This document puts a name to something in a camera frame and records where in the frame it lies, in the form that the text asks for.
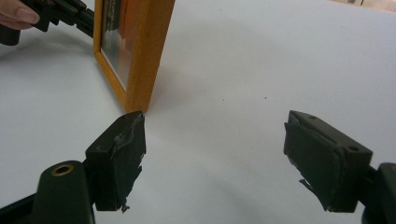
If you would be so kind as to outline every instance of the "human hand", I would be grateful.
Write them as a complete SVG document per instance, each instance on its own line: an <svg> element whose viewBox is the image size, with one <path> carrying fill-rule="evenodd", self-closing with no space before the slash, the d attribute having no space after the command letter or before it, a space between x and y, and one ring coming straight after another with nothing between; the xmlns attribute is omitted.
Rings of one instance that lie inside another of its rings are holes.
<svg viewBox="0 0 396 224"><path fill-rule="evenodd" d="M32 27L40 17L20 0L0 0L0 24L14 30Z"/></svg>

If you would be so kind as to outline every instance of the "orange wooden frame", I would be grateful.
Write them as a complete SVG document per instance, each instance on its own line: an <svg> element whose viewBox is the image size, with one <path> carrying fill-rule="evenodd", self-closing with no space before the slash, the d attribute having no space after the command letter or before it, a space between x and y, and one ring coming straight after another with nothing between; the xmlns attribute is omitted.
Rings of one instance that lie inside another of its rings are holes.
<svg viewBox="0 0 396 224"><path fill-rule="evenodd" d="M125 112L147 111L175 0L124 0L130 1L126 4L139 1L135 16L131 17L131 13L120 14L126 22L120 24L118 32L132 34L129 36L132 38L132 44L128 47L131 61L126 85L122 85L101 51L104 1L95 1L93 54Z"/></svg>

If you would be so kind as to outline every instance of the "picture frame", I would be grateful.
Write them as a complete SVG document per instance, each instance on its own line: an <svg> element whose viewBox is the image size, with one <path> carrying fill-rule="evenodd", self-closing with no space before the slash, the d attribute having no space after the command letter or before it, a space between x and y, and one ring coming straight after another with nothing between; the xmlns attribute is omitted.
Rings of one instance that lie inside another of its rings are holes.
<svg viewBox="0 0 396 224"><path fill-rule="evenodd" d="M125 112L149 109L175 0L96 0L93 54Z"/></svg>

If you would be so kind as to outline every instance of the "tabletop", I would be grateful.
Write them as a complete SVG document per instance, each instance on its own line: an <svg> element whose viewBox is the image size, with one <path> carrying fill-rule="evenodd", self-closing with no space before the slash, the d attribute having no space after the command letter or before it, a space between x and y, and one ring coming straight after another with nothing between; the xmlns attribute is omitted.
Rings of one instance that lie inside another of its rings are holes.
<svg viewBox="0 0 396 224"><path fill-rule="evenodd" d="M93 1L86 1L92 8ZM146 113L148 153L122 214L96 223L361 223L324 212L283 154L290 110L396 162L396 15L325 0L177 1ZM0 207L124 112L64 24L0 46Z"/></svg>

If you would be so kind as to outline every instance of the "white surface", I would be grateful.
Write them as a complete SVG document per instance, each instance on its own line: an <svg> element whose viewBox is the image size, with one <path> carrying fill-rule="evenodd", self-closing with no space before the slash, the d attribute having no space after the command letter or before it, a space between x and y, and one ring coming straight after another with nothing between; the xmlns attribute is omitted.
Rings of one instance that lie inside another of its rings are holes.
<svg viewBox="0 0 396 224"><path fill-rule="evenodd" d="M177 1L126 214L97 223L360 223L325 213L283 155L289 111L396 161L396 16L318 0ZM0 206L122 114L77 29L0 47Z"/></svg>

